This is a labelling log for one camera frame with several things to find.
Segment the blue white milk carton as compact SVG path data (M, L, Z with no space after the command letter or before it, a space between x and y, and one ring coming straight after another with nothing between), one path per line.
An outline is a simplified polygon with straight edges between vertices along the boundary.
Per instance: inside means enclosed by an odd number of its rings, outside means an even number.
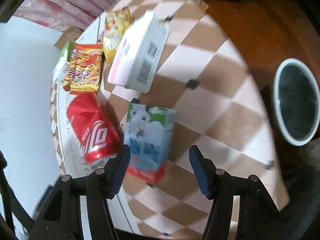
M157 184L168 163L176 111L170 108L130 103L124 144L130 147L127 172L148 184Z

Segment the brown paper bag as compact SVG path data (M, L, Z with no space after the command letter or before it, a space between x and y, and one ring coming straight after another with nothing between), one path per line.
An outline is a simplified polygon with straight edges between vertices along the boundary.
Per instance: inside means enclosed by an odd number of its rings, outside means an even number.
M76 39L83 33L83 30L71 26L68 29L66 29L63 34L60 36L60 38L55 42L54 47L61 50L69 41L76 41Z

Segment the pink floral curtain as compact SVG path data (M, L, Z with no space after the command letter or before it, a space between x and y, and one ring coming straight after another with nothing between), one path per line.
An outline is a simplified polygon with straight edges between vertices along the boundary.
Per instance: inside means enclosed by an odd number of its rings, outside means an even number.
M103 11L119 0L24 0L14 16L65 31L71 26L86 29Z

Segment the white rimmed trash bin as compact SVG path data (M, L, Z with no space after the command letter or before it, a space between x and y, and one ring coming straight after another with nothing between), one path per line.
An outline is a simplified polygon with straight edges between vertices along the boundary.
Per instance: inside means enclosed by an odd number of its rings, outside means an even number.
M284 60L276 70L271 89L273 123L293 146L311 141L319 126L319 86L302 61Z

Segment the yellow panda snack bag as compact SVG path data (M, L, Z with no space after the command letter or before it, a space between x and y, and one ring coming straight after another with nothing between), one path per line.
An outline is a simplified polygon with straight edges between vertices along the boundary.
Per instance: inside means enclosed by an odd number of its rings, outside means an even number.
M100 35L100 42L103 45L104 56L108 67L112 64L121 39L130 25L131 14L128 7L106 13L105 28Z

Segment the pink white long box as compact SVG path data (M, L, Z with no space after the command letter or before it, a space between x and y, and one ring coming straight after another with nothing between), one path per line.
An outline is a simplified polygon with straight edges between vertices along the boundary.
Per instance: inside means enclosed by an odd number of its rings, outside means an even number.
M168 36L169 25L159 22L154 11L147 10L125 31L111 64L108 83L147 94Z

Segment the orange fries snack bag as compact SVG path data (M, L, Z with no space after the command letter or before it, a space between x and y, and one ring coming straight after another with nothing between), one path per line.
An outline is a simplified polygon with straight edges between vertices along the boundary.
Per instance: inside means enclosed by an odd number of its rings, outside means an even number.
M100 88L103 66L101 44L75 44L72 49L67 73L61 82L63 89L71 94L95 93Z

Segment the red cola can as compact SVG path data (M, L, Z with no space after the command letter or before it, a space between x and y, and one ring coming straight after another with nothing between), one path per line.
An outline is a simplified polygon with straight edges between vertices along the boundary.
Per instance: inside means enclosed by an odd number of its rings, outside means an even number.
M85 163L92 164L119 152L118 132L94 93L76 96L68 106L67 117L80 141Z

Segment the green white tissue box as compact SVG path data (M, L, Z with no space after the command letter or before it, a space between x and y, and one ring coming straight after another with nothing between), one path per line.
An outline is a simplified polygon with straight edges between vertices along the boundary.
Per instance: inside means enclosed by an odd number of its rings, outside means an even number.
M75 42L68 41L60 51L60 57L53 71L53 82L60 84L68 71Z

